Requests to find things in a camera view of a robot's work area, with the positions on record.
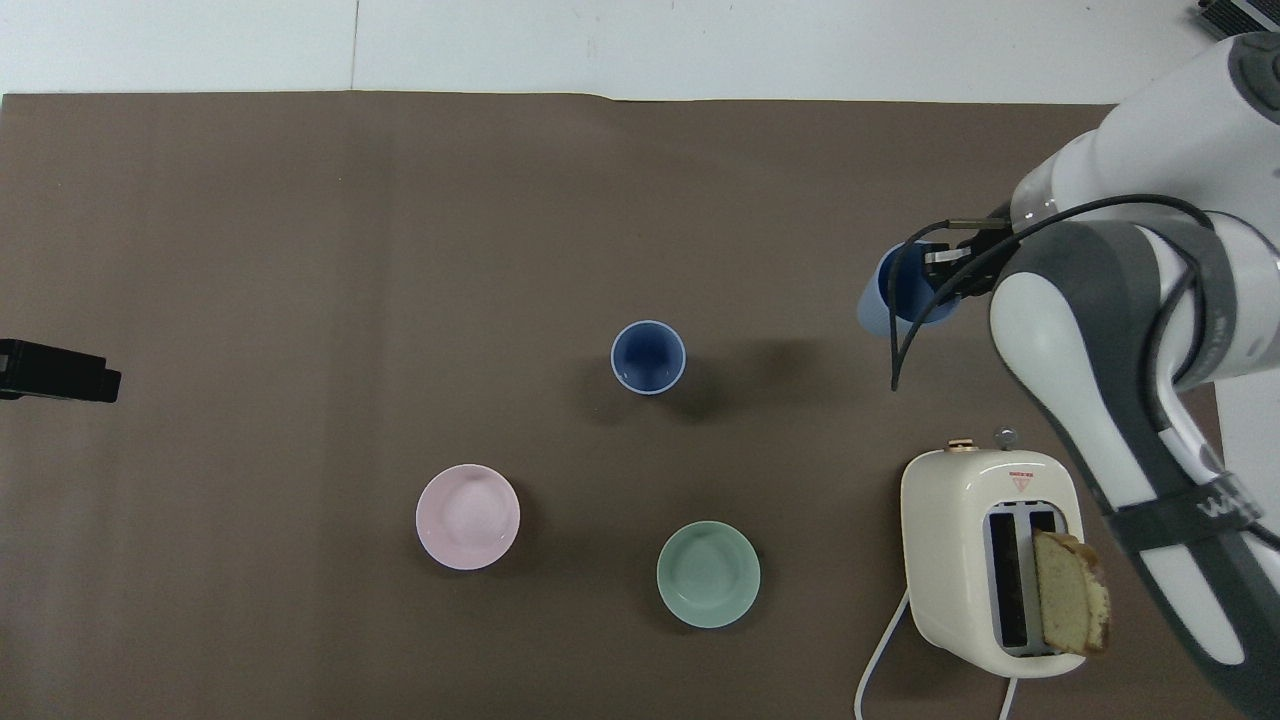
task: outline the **dark blue cup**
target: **dark blue cup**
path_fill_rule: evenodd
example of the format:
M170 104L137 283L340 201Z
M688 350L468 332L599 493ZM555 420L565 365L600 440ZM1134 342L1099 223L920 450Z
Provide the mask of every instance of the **dark blue cup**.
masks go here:
M667 323L639 320L613 338L609 364L622 387L640 395L658 395L685 374L685 343Z

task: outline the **light blue cup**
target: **light blue cup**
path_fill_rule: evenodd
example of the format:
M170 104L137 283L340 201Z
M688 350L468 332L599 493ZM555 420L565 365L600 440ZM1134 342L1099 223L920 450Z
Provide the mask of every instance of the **light blue cup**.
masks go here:
M891 247L881 258L879 263L876 264L876 272L872 273L872 278L867 282L867 288L863 290L861 299L858 300L858 323L867 332L881 337L888 337L888 270L893 263L893 254L899 247L901 247L901 243ZM897 287L895 290L897 295L897 334L902 337L911 329L911 323L915 322L915 318L928 305L929 299L933 297L933 288L924 279L923 246L913 245L906 250L906 258L902 259L902 269L897 275ZM959 304L960 299L952 297L947 302L938 305L929 313L923 324L932 325L946 320L955 313Z
M613 338L609 364L622 387L639 395L658 395L685 374L685 343L667 323L639 320Z

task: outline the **black object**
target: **black object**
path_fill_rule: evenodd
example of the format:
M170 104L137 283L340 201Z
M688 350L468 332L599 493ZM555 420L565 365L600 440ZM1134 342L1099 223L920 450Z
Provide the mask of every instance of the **black object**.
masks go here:
M1280 124L1280 32L1251 32L1235 38L1226 58L1231 82L1254 110Z
M1001 228L986 228L979 229L977 234L956 243L956 250L968 249L969 255L964 258L957 258L955 260L932 261L924 265L924 277L928 279L929 286L936 291L942 287L942 283L951 279L956 274L956 270L963 268L979 255L995 249L1014 232L1009 228L1011 224L1009 220L1009 204L1004 204L987 215L991 219L1004 220L1005 227ZM946 245L929 243L925 252L936 252L940 250L947 250ZM1018 251L1016 245L1002 245L1000 250L992 252L992 259L986 264L986 266L970 275L968 275L964 282L955 287L955 295L960 297L973 297L977 295L987 295L996 287L996 281L1000 278L1000 270L1005 266L1005 263L1012 258L1014 252Z
M1280 29L1280 0L1199 0L1199 19L1217 37Z
M106 359L24 340L0 340L0 400L24 395L115 402L120 373Z

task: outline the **toaster slot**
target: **toaster slot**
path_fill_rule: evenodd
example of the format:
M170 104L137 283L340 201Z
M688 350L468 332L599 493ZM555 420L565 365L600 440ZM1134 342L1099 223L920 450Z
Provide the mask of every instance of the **toaster slot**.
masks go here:
M1043 501L1001 502L983 524L996 642L1014 657L1056 655L1041 625L1032 530L1066 532L1062 512Z
M1004 647L1027 646L1027 609L1023 602L1023 573L1018 561L1018 523L1011 512L987 516L992 575L996 582L996 634Z

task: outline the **bread slice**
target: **bread slice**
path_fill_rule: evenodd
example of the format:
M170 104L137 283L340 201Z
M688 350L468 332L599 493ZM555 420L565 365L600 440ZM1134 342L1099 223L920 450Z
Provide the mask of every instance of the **bread slice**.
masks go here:
M1107 648L1111 598L1092 547L1068 534L1033 532L1044 642L1064 652Z

